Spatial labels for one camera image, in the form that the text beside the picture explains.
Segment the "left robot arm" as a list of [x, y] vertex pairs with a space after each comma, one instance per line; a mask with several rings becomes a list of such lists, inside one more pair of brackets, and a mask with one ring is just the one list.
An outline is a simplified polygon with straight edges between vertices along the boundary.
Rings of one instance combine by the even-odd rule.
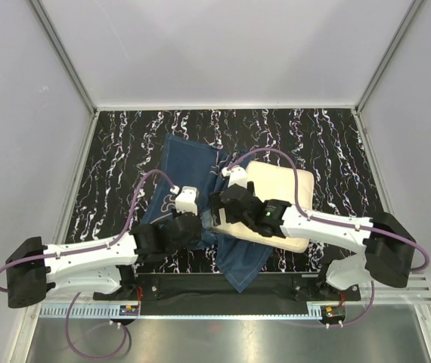
[[30, 237], [6, 261], [8, 307], [32, 306], [59, 293], [129, 299], [137, 289], [137, 281], [126, 271], [129, 266], [163, 260], [198, 242], [202, 231], [199, 216], [175, 213], [103, 240], [44, 245], [40, 237]]

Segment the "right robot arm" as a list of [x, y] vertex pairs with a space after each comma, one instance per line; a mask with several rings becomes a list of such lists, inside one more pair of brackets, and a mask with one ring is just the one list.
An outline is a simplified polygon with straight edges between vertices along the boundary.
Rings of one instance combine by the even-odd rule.
[[388, 213], [376, 217], [332, 216], [298, 207], [285, 200], [260, 200], [253, 186], [232, 185], [209, 197], [212, 229], [260, 244], [287, 243], [296, 238], [314, 240], [351, 251], [333, 260], [317, 280], [324, 299], [335, 299], [356, 284], [377, 281], [389, 287], [408, 284], [415, 241]]

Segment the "cream pillow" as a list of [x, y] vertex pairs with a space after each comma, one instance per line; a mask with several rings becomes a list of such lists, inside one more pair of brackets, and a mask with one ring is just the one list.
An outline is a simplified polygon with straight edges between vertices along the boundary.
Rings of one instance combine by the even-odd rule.
[[[293, 171], [287, 167], [251, 161], [246, 172], [248, 181], [254, 184], [255, 196], [264, 205], [260, 215], [262, 222], [282, 219], [284, 210], [297, 203], [304, 210], [312, 208], [315, 177], [309, 171]], [[241, 222], [227, 222], [223, 209], [219, 210], [219, 215], [220, 224], [212, 227], [214, 232], [294, 253], [303, 253], [309, 245], [307, 238], [280, 235], [265, 237]]]

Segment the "blue embroidered pillowcase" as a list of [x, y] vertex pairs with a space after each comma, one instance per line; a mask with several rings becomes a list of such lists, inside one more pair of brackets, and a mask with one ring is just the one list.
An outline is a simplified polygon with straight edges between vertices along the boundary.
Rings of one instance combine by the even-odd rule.
[[[203, 225], [208, 225], [211, 209], [209, 196], [228, 187], [220, 171], [246, 154], [245, 150], [226, 152], [208, 144], [166, 135], [162, 149], [161, 170], [179, 187], [195, 187], [199, 196], [197, 207]], [[215, 265], [231, 286], [243, 292], [267, 262], [273, 248], [226, 234], [203, 229], [197, 250], [217, 247]]]

